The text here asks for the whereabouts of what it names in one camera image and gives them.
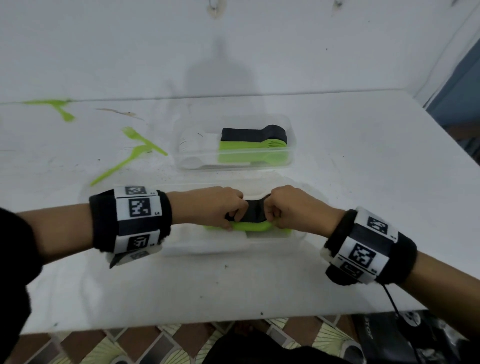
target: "tiled floor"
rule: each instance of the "tiled floor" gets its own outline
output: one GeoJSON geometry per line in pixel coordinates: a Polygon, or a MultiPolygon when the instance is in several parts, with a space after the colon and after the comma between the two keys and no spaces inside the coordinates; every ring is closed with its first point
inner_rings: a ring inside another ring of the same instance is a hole
{"type": "MultiPolygon", "coordinates": [[[[247,323],[288,349],[309,345],[341,356],[349,345],[360,347],[348,315],[247,323]]],[[[201,364],[213,344],[237,324],[212,322],[24,335],[7,363],[201,364]]]]}

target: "plastic container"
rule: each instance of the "plastic container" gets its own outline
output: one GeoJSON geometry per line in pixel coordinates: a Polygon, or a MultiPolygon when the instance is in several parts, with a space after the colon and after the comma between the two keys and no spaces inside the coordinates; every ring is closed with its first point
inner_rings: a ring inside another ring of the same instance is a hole
{"type": "Polygon", "coordinates": [[[177,168],[181,170],[254,169],[280,167],[290,164],[296,138],[290,120],[281,114],[251,116],[219,116],[210,119],[181,118],[173,128],[170,150],[177,168]],[[220,150],[223,128],[263,129],[278,125],[285,130],[287,146],[278,146],[276,139],[268,139],[256,147],[220,150]]]}
{"type": "MultiPolygon", "coordinates": [[[[223,186],[239,189],[247,200],[261,199],[273,188],[295,183],[275,172],[266,172],[263,178],[228,181],[169,183],[155,186],[164,192],[188,191],[197,188],[223,186]]],[[[173,225],[170,235],[162,244],[162,255],[196,255],[232,253],[240,251],[272,251],[289,253],[297,249],[306,233],[272,228],[269,231],[225,231],[207,229],[193,224],[173,225]]]]}

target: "white table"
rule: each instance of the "white table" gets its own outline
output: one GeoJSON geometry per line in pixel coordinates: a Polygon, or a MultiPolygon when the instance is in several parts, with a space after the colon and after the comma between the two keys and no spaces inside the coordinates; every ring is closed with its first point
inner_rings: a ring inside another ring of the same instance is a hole
{"type": "MultiPolygon", "coordinates": [[[[138,144],[123,126],[168,150],[172,123],[184,114],[282,113],[297,152],[279,173],[315,186],[337,207],[370,209],[420,250],[480,278],[480,168],[402,91],[81,102],[66,110],[74,122],[49,106],[0,106],[0,206],[74,204],[113,184],[186,178],[171,157],[149,153],[89,187],[138,144]],[[144,121],[96,108],[135,112],[144,121]]],[[[33,313],[24,332],[392,310],[378,285],[331,283],[317,254],[323,242],[307,236],[290,255],[156,254],[115,269],[97,251],[77,254],[45,266],[28,286],[33,313]]],[[[399,309],[422,307],[396,287],[391,292],[399,309]]]]}

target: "fist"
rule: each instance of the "fist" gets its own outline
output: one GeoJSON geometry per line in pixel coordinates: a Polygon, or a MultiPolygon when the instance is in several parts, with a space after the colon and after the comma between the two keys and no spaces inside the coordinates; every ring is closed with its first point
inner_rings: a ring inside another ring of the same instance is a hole
{"type": "Polygon", "coordinates": [[[345,211],[333,208],[290,185],[277,187],[264,201],[265,217],[281,229],[330,237],[345,211]]]}
{"type": "Polygon", "coordinates": [[[231,230],[229,214],[240,221],[248,209],[243,193],[231,187],[208,187],[167,193],[172,206],[172,224],[198,224],[231,230]]]}

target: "sleeve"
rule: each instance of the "sleeve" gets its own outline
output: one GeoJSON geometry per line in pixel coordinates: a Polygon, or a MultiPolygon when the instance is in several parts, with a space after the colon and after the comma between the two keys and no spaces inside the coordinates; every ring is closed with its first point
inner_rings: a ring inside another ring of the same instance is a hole
{"type": "Polygon", "coordinates": [[[22,328],[30,315],[30,299],[26,290],[42,270],[30,225],[12,212],[0,208],[0,236],[4,261],[0,264],[3,288],[4,342],[0,346],[3,363],[17,343],[22,328]]]}

